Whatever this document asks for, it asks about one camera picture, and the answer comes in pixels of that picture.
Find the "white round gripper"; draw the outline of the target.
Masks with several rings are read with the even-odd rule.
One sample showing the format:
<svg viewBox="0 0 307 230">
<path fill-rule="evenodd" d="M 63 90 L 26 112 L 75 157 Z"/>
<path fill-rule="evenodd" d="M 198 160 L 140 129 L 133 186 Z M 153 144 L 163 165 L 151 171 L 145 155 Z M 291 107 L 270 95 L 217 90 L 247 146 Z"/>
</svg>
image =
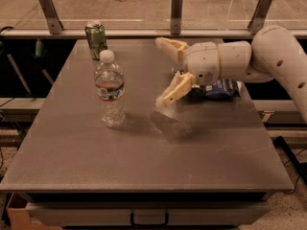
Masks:
<svg viewBox="0 0 307 230">
<path fill-rule="evenodd" d="M 170 85 L 155 100 L 156 107 L 173 104 L 186 96 L 195 84 L 212 84 L 219 79 L 238 80 L 246 73 L 251 59 L 251 46 L 246 41 L 203 42 L 189 47 L 184 41 L 158 37 L 155 45 L 175 63 L 183 59 L 187 72 L 175 73 Z"/>
</svg>

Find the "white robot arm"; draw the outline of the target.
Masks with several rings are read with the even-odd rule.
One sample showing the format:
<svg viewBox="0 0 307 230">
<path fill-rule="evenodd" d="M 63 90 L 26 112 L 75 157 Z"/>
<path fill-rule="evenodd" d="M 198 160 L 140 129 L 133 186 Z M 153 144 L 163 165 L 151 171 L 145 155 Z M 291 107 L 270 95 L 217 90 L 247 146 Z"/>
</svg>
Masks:
<svg viewBox="0 0 307 230">
<path fill-rule="evenodd" d="M 168 106 L 187 95 L 195 85 L 209 85 L 220 79 L 266 82 L 272 79 L 287 91 L 302 119 L 307 122 L 307 55 L 290 31 L 280 26 L 261 29 L 248 43 L 201 42 L 193 45 L 158 37 L 155 45 L 182 71 L 156 99 Z"/>
</svg>

